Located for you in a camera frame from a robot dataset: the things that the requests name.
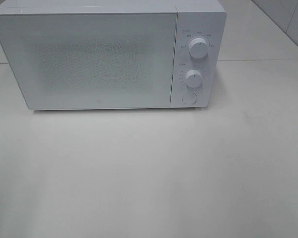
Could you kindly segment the white microwave oven body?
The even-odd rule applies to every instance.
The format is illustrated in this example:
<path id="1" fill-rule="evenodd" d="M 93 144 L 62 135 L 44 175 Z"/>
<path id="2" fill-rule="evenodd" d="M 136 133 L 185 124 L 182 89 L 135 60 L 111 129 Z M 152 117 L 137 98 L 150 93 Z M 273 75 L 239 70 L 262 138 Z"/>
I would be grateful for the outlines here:
<path id="1" fill-rule="evenodd" d="M 224 8 L 218 1 L 6 0 L 0 4 L 0 15 L 167 13 L 176 14 L 176 30 L 170 105 L 169 107 L 163 108 L 206 107 L 209 103 L 212 91 L 216 64 L 227 17 Z M 189 54 L 188 43 L 196 36 L 204 36 L 210 43 L 209 52 L 202 59 L 194 59 Z M 204 75 L 202 85 L 197 88 L 189 88 L 184 82 L 184 75 L 190 70 L 199 70 Z M 186 93 L 195 93 L 197 95 L 197 102 L 194 105 L 187 105 L 182 102 L 182 96 Z"/>

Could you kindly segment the upper white power knob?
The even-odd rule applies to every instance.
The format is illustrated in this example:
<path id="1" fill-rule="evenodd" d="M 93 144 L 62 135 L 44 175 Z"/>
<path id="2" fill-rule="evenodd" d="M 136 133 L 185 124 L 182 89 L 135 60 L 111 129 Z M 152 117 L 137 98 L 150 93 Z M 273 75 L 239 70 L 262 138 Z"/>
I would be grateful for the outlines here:
<path id="1" fill-rule="evenodd" d="M 196 36 L 188 43 L 189 54 L 194 59 L 202 59 L 209 52 L 209 40 L 204 36 Z"/>

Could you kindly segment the white microwave door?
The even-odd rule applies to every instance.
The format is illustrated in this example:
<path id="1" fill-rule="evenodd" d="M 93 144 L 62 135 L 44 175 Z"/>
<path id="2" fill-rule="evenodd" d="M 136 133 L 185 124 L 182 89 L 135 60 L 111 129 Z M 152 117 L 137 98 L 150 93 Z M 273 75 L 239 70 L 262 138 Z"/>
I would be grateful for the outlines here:
<path id="1" fill-rule="evenodd" d="M 169 107 L 176 14 L 0 15 L 32 110 Z"/>

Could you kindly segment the round white door-open button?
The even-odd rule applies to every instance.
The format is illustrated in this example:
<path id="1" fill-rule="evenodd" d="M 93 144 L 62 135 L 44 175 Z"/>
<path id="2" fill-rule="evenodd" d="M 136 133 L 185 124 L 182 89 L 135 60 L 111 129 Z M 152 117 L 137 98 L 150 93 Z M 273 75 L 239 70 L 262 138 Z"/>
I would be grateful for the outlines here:
<path id="1" fill-rule="evenodd" d="M 197 95 L 195 93 L 186 93 L 182 96 L 182 102 L 187 105 L 194 105 L 197 102 Z"/>

